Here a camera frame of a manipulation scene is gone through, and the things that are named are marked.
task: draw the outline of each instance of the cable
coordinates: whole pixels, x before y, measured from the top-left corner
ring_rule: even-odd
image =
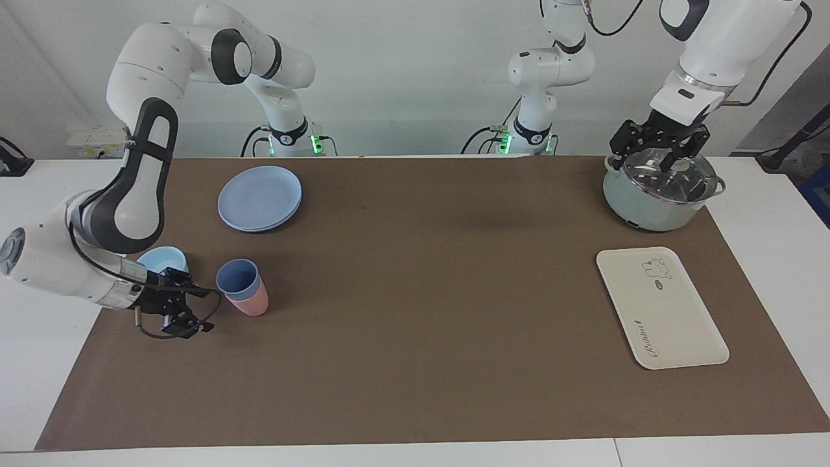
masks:
[[[167,287],[167,286],[142,282],[140,280],[127,277],[123,274],[119,274],[119,273],[116,273],[114,271],[110,271],[109,269],[105,268],[104,266],[101,266],[100,264],[96,263],[95,260],[93,260],[92,258],[87,256],[86,253],[84,253],[83,250],[81,250],[81,247],[78,245],[78,240],[75,238],[75,225],[72,223],[72,221],[69,221],[69,225],[68,225],[67,228],[69,229],[69,240],[72,243],[72,247],[76,251],[76,253],[78,253],[78,255],[81,256],[81,258],[83,258],[90,266],[92,266],[95,269],[98,269],[102,273],[108,274],[108,275],[110,275],[114,278],[121,279],[123,281],[126,281],[128,283],[132,283],[134,285],[151,288],[153,290],[159,290],[161,292],[180,292],[180,293],[189,293],[191,295],[193,295],[194,293],[203,293],[203,292],[216,293],[216,295],[217,295],[216,306],[213,307],[213,310],[211,310],[211,312],[208,313],[206,317],[204,317],[202,319],[197,319],[196,323],[193,324],[188,329],[186,329],[186,330],[184,330],[184,331],[182,331],[178,334],[170,334],[169,336],[160,336],[159,334],[153,334],[152,332],[149,332],[146,329],[144,329],[144,327],[141,325],[140,311],[136,310],[135,312],[137,314],[137,317],[136,317],[135,326],[139,329],[139,331],[141,331],[142,334],[144,334],[146,336],[152,337],[154,339],[163,339],[163,340],[174,339],[176,337],[184,337],[188,333],[190,333],[191,331],[198,330],[201,326],[206,324],[208,322],[208,319],[210,319],[213,316],[213,314],[216,313],[216,311],[222,305],[222,293],[219,292],[215,288]]]
[[[8,147],[10,147],[10,148],[14,149],[15,151],[17,151],[17,153],[19,155],[23,156],[23,159],[28,159],[28,157],[26,157],[26,155],[23,154],[23,151],[21,151],[20,148],[18,148],[17,145],[12,143],[11,141],[7,140],[6,138],[3,138],[2,136],[0,136],[0,141],[6,143],[6,145],[8,145]]]
[[[261,138],[258,138],[256,141],[254,141],[254,145],[251,148],[251,153],[254,154],[254,157],[256,157],[256,143],[259,143],[259,142],[262,142],[262,141],[265,141],[267,143],[268,142],[268,137],[267,136],[262,136]]]
[[[501,122],[501,126],[507,125],[507,121],[510,120],[510,116],[513,115],[513,112],[516,111],[516,108],[519,106],[520,103],[521,103],[521,97],[519,99],[516,99],[516,103],[513,104],[513,108],[510,109],[510,112],[507,113],[507,116],[505,117],[504,121]],[[490,145],[487,146],[487,154],[490,154],[490,151],[493,149],[493,143],[494,142],[495,141],[491,141]]]
[[[469,146],[469,145],[470,145],[470,143],[471,143],[471,142],[472,142],[472,141],[476,138],[476,136],[480,135],[481,133],[484,133],[485,131],[493,131],[493,130],[492,130],[492,129],[491,129],[491,127],[489,127],[489,126],[485,126],[484,128],[480,128],[479,130],[476,130],[476,132],[475,132],[475,133],[473,133],[473,134],[470,136],[470,138],[469,138],[469,139],[467,139],[467,142],[466,142],[466,143],[464,143],[464,147],[463,147],[463,148],[461,148],[461,153],[460,153],[460,154],[464,154],[464,153],[466,152],[467,146]]]
[[[812,135],[810,135],[810,136],[809,136],[806,140],[804,140],[804,142],[810,141],[811,139],[813,139],[813,138],[815,138],[815,137],[817,137],[817,136],[821,135],[822,133],[824,133],[825,131],[827,131],[827,130],[828,130],[828,128],[830,128],[830,125],[827,125],[827,126],[825,126],[824,128],[822,128],[821,130],[816,131],[815,133],[813,133]]]
[[[630,23],[630,22],[631,22],[631,20],[634,18],[634,15],[636,15],[636,14],[637,14],[637,10],[639,10],[639,9],[640,9],[640,6],[642,5],[642,2],[643,2],[643,0],[639,0],[639,1],[637,2],[637,5],[636,5],[636,6],[634,7],[634,9],[631,11],[631,14],[630,14],[630,15],[628,15],[628,18],[626,18],[625,22],[624,22],[624,23],[623,23],[620,27],[618,27],[616,30],[614,30],[614,31],[612,31],[612,32],[604,32],[604,31],[600,31],[599,29],[597,29],[597,26],[596,26],[595,24],[593,24],[593,10],[591,9],[591,5],[590,5],[590,3],[588,3],[588,2],[583,2],[583,9],[585,10],[585,16],[587,16],[587,17],[588,17],[588,24],[590,24],[590,25],[591,25],[591,28],[592,28],[592,29],[593,29],[593,30],[594,30],[597,34],[599,34],[599,35],[600,35],[600,36],[602,36],[602,37],[611,37],[611,36],[614,36],[614,35],[618,34],[620,31],[622,31],[623,29],[625,29],[625,27],[626,27],[626,26],[628,26],[628,23]]]
[[[253,138],[258,131],[268,131],[268,126],[258,126],[257,128],[251,130],[251,133],[248,133],[248,137],[245,139],[245,144],[242,145],[242,151],[239,153],[239,157],[245,157],[245,150],[248,149],[248,143],[251,142],[251,138]]]
[[[481,150],[484,149],[484,145],[487,143],[490,143],[490,147],[492,147],[493,143],[498,143],[499,141],[501,141],[501,138],[490,138],[489,140],[484,140],[484,142],[481,143],[481,146],[478,147],[478,152],[476,154],[481,154]]]
[[[810,8],[807,2],[801,2],[799,6],[804,10],[805,13],[807,13],[807,17],[804,18],[804,24],[801,25],[801,29],[799,29],[798,32],[795,33],[795,36],[793,36],[793,38],[789,41],[789,44],[787,44],[787,46],[781,51],[781,53],[778,55],[778,58],[775,59],[773,65],[769,68],[769,71],[767,71],[766,76],[764,76],[764,79],[761,81],[760,86],[758,86],[758,90],[755,92],[754,96],[752,96],[752,99],[749,99],[746,102],[726,101],[723,103],[724,107],[749,107],[753,105],[755,101],[758,100],[758,96],[761,95],[761,92],[767,86],[767,81],[769,81],[769,78],[772,76],[773,72],[775,71],[775,68],[779,65],[784,56],[787,55],[789,49],[795,44],[795,42],[798,41],[801,35],[804,34],[804,31],[807,30],[807,26],[809,26],[810,22],[813,20],[813,10],[812,8]]]
[[[331,141],[331,145],[334,147],[334,157],[340,157],[340,155],[337,154],[337,143],[334,142],[334,138],[332,138],[331,136],[322,135],[320,139]]]
[[[825,131],[827,131],[828,129],[830,129],[830,125],[827,125],[827,126],[825,126],[824,128],[822,128],[821,130],[816,131],[815,133],[811,134],[808,138],[805,138],[805,139],[804,139],[804,141],[802,141],[802,143],[806,143],[807,141],[810,141],[811,139],[813,139],[813,138],[816,138],[816,137],[820,136],[822,133],[824,133],[824,132],[825,132]],[[756,155],[756,156],[759,156],[759,155],[765,155],[765,154],[767,154],[768,152],[774,152],[774,151],[780,150],[780,149],[782,149],[782,148],[783,148],[783,146],[779,146],[779,147],[777,147],[777,148],[769,148],[769,149],[767,149],[767,150],[762,150],[762,151],[760,151],[760,152],[756,152],[756,153],[755,153],[755,155]]]

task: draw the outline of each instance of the stacked plates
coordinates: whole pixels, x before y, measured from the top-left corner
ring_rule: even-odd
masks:
[[[227,182],[219,194],[219,217],[242,232],[265,232],[291,218],[300,207],[300,179],[288,169],[266,165]]]

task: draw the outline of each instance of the cooking pot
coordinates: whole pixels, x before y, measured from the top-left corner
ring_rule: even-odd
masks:
[[[666,154],[647,149],[629,155],[619,170],[611,166],[614,156],[605,158],[605,199],[626,224],[655,232],[678,229],[709,198],[726,191],[726,182],[703,156],[678,160],[664,173],[660,163]]]

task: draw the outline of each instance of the pot lid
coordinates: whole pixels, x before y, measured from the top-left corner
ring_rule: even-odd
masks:
[[[715,169],[703,156],[678,160],[668,172],[660,163],[670,150],[650,148],[629,155],[623,172],[640,190],[674,204],[697,203],[708,199],[717,189]]]

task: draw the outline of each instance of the pink cup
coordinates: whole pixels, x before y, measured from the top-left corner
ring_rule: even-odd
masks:
[[[249,317],[258,317],[265,313],[268,309],[268,291],[265,289],[265,284],[260,283],[260,287],[256,290],[253,297],[247,300],[233,300],[228,298],[234,307],[239,308],[240,312],[245,313]]]
[[[258,317],[268,309],[268,291],[259,268],[250,259],[225,263],[216,274],[216,285],[234,307],[248,316]]]

